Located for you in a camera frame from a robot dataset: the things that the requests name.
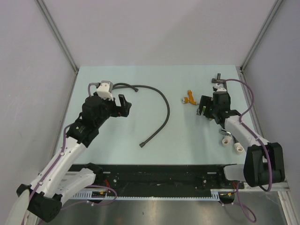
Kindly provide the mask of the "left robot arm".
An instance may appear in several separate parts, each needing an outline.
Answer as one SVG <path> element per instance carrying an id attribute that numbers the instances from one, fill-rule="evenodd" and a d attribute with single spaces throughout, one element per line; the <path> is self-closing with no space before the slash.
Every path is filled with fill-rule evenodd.
<path id="1" fill-rule="evenodd" d="M 64 187 L 60 182 L 74 161 L 88 148 L 99 134 L 99 128 L 110 117 L 127 117 L 132 104 L 124 95 L 119 95 L 120 105 L 114 99 L 108 100 L 98 95 L 89 96 L 82 105 L 82 111 L 74 123 L 65 127 L 63 144 L 43 171 L 28 185 L 21 184 L 16 193 L 29 192 L 26 209 L 45 222 L 52 221 L 63 204 L 79 190 L 92 185 L 97 188 L 104 178 L 100 169 L 82 169 Z"/>

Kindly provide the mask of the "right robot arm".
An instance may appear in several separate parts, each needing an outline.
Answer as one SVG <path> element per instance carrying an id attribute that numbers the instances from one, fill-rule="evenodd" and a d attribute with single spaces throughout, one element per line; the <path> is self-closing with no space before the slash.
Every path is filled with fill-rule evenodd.
<path id="1" fill-rule="evenodd" d="M 233 180 L 246 182 L 251 187 L 272 185 L 285 180 L 282 146 L 269 142 L 254 132 L 240 119 L 241 114 L 231 109 L 231 98 L 226 91 L 215 91 L 211 97 L 202 95 L 198 114 L 213 119 L 222 129 L 233 135 L 246 151 L 242 165 L 226 165 L 216 176 L 221 188 Z"/>

